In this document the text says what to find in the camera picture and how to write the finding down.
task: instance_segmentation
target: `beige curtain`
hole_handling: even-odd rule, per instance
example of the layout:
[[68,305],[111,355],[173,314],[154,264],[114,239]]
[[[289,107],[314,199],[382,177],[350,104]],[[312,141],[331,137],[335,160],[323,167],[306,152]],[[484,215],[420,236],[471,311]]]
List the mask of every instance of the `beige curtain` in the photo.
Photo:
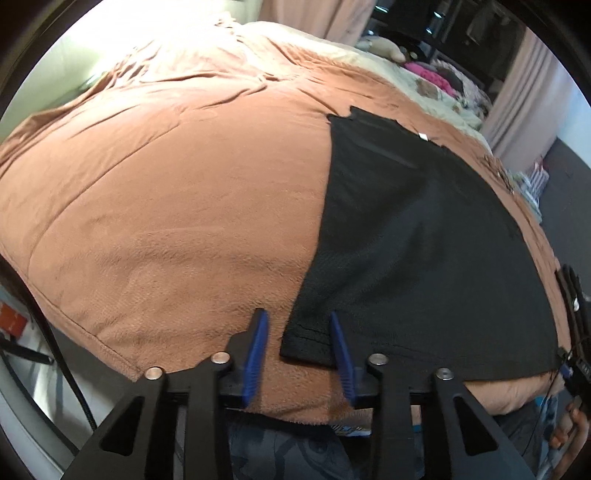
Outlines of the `beige curtain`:
[[548,153],[566,119],[573,88],[559,60],[528,29],[481,130],[506,168],[527,171]]
[[353,46],[374,5],[375,0],[263,0],[259,20]]

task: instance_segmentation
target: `orange object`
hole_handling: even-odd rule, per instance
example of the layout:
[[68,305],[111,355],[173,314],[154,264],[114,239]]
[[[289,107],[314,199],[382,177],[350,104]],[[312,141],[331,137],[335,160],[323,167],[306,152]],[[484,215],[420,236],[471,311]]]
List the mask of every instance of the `orange object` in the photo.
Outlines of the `orange object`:
[[0,329],[19,339],[27,325],[27,319],[20,313],[0,302]]

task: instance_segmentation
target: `silver bolt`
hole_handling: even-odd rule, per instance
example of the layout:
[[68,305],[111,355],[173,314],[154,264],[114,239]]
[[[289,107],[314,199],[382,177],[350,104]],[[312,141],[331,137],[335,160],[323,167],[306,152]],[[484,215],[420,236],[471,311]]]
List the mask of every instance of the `silver bolt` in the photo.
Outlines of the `silver bolt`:
[[451,380],[453,378],[453,372],[448,368],[440,368],[437,370],[437,378],[441,380]]
[[383,353],[372,353],[369,356],[369,363],[372,365],[385,365],[388,363],[388,357]]
[[228,352],[218,352],[212,355],[212,362],[215,364],[227,364],[230,361],[230,354]]
[[145,376],[148,380],[158,380],[164,371],[160,367],[152,367],[146,370]]

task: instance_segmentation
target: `pink clothing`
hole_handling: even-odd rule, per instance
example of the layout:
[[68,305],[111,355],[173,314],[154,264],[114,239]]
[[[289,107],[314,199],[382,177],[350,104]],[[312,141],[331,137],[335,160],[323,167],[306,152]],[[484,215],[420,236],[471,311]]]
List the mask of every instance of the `pink clothing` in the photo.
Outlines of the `pink clothing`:
[[428,80],[433,85],[438,86],[449,96],[456,98],[457,92],[452,88],[449,82],[438,73],[427,70],[425,67],[421,67],[416,63],[406,63],[404,68],[420,76],[421,78]]

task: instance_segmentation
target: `brown fleece blanket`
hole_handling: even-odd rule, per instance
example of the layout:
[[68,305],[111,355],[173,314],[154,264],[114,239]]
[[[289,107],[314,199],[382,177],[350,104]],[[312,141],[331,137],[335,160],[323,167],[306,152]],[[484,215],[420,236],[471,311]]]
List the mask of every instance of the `brown fleece blanket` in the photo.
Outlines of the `brown fleece blanket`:
[[[130,378],[193,366],[264,307],[270,339],[252,409],[309,423],[347,417],[336,373],[287,364],[279,345],[316,248],[326,115],[351,105],[449,147],[491,185],[570,349],[553,252],[482,144],[366,70],[228,21],[151,43],[17,128],[0,147],[0,254],[51,323]],[[469,387],[503,413],[545,392],[549,377]]]

